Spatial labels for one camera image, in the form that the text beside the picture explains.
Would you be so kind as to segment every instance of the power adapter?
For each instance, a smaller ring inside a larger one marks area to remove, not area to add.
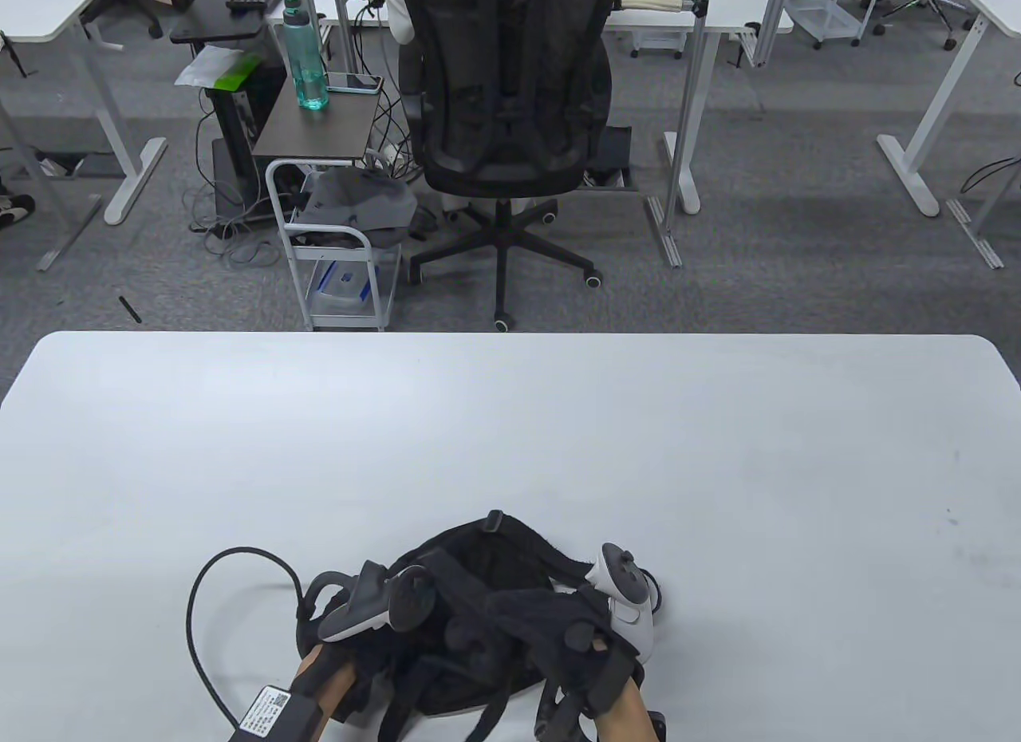
[[[300,694],[266,686],[231,735],[231,742],[304,742],[323,721],[319,703]]]

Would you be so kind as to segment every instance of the white shirt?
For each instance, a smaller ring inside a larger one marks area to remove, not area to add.
[[[407,45],[415,39],[415,28],[411,27],[411,16],[407,15],[407,5],[404,5],[404,0],[386,0],[386,9],[390,19],[390,34],[400,45]]]

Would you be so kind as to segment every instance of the black glove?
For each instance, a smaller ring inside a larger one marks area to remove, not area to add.
[[[575,593],[492,593],[486,613],[500,630],[528,644],[547,686],[583,700],[581,710],[590,718],[613,706],[629,678],[641,684],[637,651],[614,633],[607,599],[591,587]],[[595,648],[594,642],[605,648]]]

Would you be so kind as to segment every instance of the smartphone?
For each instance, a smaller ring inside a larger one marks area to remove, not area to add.
[[[383,89],[383,78],[376,75],[351,75],[350,71],[328,71],[326,90],[331,93],[376,94]]]

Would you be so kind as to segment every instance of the sticker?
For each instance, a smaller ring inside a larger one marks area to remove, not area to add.
[[[248,712],[241,719],[238,729],[265,739],[290,698],[291,695],[283,689],[275,686],[263,687],[252,702],[252,706],[248,708]]]

